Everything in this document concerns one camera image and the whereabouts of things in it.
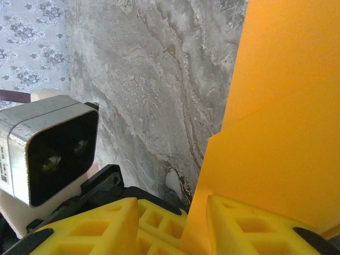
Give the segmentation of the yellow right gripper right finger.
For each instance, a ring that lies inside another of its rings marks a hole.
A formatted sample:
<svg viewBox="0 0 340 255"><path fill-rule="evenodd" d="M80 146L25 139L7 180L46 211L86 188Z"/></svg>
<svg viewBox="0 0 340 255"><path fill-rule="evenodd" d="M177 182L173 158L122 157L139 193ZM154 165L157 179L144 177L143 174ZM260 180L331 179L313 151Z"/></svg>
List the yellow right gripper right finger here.
<svg viewBox="0 0 340 255"><path fill-rule="evenodd" d="M212 254L339 254L299 221L219 195L207 199Z"/></svg>

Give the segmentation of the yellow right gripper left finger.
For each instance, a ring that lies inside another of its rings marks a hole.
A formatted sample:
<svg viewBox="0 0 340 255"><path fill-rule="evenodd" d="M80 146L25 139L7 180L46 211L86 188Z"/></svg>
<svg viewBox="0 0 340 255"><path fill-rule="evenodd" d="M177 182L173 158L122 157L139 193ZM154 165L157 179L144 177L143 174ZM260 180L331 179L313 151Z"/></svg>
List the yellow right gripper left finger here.
<svg viewBox="0 0 340 255"><path fill-rule="evenodd" d="M137 199L124 198L48 224L8 254L135 254L138 225Z"/></svg>

